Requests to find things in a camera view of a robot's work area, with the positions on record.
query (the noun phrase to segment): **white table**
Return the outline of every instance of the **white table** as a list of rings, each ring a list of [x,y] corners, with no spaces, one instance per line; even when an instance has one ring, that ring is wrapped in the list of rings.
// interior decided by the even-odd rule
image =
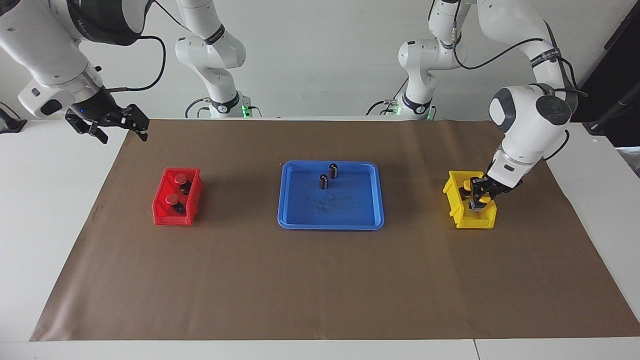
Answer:
[[[348,118],[372,119],[388,117]],[[640,317],[640,179],[605,138],[589,136],[579,124],[570,131],[549,166]],[[19,135],[0,135],[0,359],[640,358],[640,338],[28,343],[125,131],[108,134],[102,145],[64,121],[36,120]]]

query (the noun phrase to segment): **black cylinder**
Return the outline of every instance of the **black cylinder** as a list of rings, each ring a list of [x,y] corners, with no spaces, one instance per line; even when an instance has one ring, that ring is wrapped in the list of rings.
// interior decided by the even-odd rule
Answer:
[[[338,177],[338,165],[337,164],[329,165],[329,177],[332,178],[332,179],[335,179],[336,177]]]
[[[191,181],[187,180],[186,175],[178,174],[173,178],[173,181],[180,186],[180,192],[183,195],[189,195],[191,191]]]
[[[171,207],[175,210],[176,213],[178,214],[184,214],[184,205],[181,202],[176,202],[175,204],[171,205]]]
[[[320,175],[320,189],[325,190],[329,187],[329,178],[326,174]]]
[[[605,126],[609,121],[635,105],[638,97],[640,97],[640,81],[635,84],[620,100],[618,100],[616,104],[611,106],[598,120],[583,123],[584,127],[591,135],[603,135],[605,132]]]

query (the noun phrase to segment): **blue tray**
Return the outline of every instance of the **blue tray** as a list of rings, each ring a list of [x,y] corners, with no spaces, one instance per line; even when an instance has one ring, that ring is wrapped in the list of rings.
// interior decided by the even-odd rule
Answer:
[[[338,176],[319,187],[329,164]],[[378,230],[385,224],[380,175],[373,163],[292,160],[282,167],[278,223],[285,229]]]

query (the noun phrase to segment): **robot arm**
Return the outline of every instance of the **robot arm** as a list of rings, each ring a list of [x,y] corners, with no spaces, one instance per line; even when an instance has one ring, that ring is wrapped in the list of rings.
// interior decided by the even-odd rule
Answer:
[[[470,207],[476,210],[484,208],[480,201],[484,194],[492,199],[522,182],[564,134],[578,105],[577,94],[572,92],[575,89],[561,66],[553,32],[528,2],[482,0],[478,17],[483,33],[493,40],[509,45],[530,38],[542,41],[519,47],[529,58],[536,83],[502,88],[490,103],[489,115],[505,136],[486,175],[472,181]]]
[[[236,90],[231,73],[244,64],[244,45],[224,27],[211,0],[177,0],[186,27],[195,34],[178,39],[178,59],[204,81],[211,117],[243,117],[250,99]]]
[[[429,29],[436,38],[400,48],[398,56],[409,73],[409,85],[398,97],[398,115],[424,119],[435,87],[430,71],[455,69],[460,67],[458,60],[465,61],[459,29],[471,3],[476,1],[437,0],[429,17]],[[463,189],[470,207],[479,211],[488,199],[518,186],[543,152],[558,141],[577,107],[577,95],[571,92],[574,89],[561,66],[551,29],[527,1],[478,0],[477,7],[483,33],[507,45],[520,44],[536,77],[535,84],[500,89],[491,101],[491,119],[505,138],[487,174],[471,179],[469,188]]]
[[[135,104],[126,108],[116,104],[78,45],[84,38],[110,44],[133,43],[143,21],[136,25],[125,14],[129,9],[134,13],[136,8],[144,15],[148,3],[141,7],[134,0],[103,2],[103,8],[87,11],[87,6],[99,3],[84,1],[79,5],[74,0],[53,0],[48,8],[40,0],[1,0],[0,45],[33,77],[19,99],[34,116],[48,117],[69,108],[65,118],[78,133],[88,133],[106,143],[108,137],[100,127],[118,126],[134,131],[145,141],[148,118]],[[86,15],[96,11],[110,14],[108,20],[113,23]]]

